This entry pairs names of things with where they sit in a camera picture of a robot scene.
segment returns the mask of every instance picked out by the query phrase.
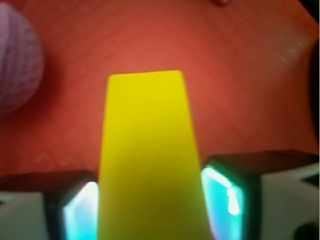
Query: yellow block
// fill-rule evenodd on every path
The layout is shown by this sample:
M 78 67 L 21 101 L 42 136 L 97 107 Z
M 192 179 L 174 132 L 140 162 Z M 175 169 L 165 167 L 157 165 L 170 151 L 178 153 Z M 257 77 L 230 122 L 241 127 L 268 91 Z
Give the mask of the yellow block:
M 200 172 L 181 72 L 111 76 L 98 239 L 212 239 Z

